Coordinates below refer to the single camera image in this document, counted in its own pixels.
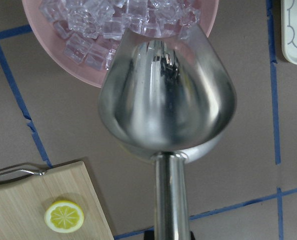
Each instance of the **lemon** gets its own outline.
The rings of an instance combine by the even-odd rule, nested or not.
[[[45,212],[46,225],[58,233],[72,233],[84,222],[84,214],[79,205],[72,201],[56,201]]]

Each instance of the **pink bowl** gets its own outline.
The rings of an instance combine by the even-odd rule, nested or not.
[[[26,17],[39,43],[48,55],[65,71],[85,83],[100,88],[107,71],[95,70],[84,63],[77,65],[63,54],[65,41],[58,36],[53,26],[39,11],[41,1],[42,0],[22,0]],[[201,6],[199,24],[205,34],[209,36],[218,11],[219,0],[199,1]]]

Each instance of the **scoop handle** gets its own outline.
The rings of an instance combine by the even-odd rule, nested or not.
[[[156,154],[156,240],[190,240],[188,206],[185,189],[183,153],[161,152]]]

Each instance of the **wooden cutting board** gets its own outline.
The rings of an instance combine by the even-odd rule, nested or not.
[[[46,209],[69,200],[84,212],[82,227],[72,233],[52,231]],[[88,171],[82,161],[0,185],[0,240],[113,240]]]

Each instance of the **metal scoop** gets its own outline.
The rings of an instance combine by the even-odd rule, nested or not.
[[[155,239],[190,238],[184,162],[218,138],[235,107],[230,77],[200,26],[168,38],[125,31],[99,114],[131,152],[155,164]]]

